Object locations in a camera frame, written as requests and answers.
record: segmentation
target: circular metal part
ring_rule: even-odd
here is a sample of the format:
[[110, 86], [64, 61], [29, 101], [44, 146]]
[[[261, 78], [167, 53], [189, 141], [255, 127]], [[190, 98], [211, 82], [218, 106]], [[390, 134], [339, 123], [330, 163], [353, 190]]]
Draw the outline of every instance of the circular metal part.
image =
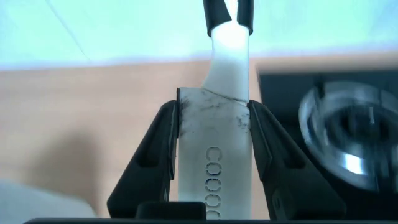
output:
[[326, 170], [362, 189], [396, 191], [398, 100], [392, 94], [326, 82], [304, 96], [298, 115], [309, 151]]

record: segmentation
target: white surface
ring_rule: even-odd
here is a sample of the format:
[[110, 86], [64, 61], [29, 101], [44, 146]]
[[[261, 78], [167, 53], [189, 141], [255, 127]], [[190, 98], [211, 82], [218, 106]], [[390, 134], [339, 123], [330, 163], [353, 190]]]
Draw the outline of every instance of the white surface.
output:
[[[0, 69], [209, 58], [201, 0], [2, 0]], [[254, 56], [398, 46], [396, 0], [255, 0]]]
[[235, 9], [228, 9], [232, 21], [211, 31], [213, 55], [202, 88], [229, 99], [249, 103], [249, 30], [236, 21], [237, 10], [238, 5]]
[[204, 202], [208, 219], [251, 219], [249, 109], [199, 88], [180, 100], [178, 200]]
[[0, 223], [21, 224], [34, 218], [93, 218], [84, 201], [0, 180]]

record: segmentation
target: white plastic strip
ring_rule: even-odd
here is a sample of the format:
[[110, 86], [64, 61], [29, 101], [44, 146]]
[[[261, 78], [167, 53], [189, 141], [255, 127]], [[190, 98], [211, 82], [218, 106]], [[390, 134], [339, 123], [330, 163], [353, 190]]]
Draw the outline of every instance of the white plastic strip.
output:
[[[236, 18], [238, 1], [227, 3]], [[211, 36], [213, 58], [203, 88], [180, 89], [178, 199], [204, 202], [207, 219], [250, 219], [249, 31], [234, 20]]]

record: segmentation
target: wooden surface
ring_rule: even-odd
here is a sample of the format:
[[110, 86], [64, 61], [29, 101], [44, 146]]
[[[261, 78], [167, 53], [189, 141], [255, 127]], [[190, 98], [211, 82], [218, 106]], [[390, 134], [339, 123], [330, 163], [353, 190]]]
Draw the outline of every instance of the wooden surface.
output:
[[[388, 67], [397, 56], [251, 60], [251, 98], [260, 100], [256, 67]], [[199, 87], [208, 69], [206, 61], [0, 72], [0, 178], [75, 195], [107, 217], [106, 200], [159, 107], [177, 87]], [[253, 217], [268, 218], [253, 171]]]

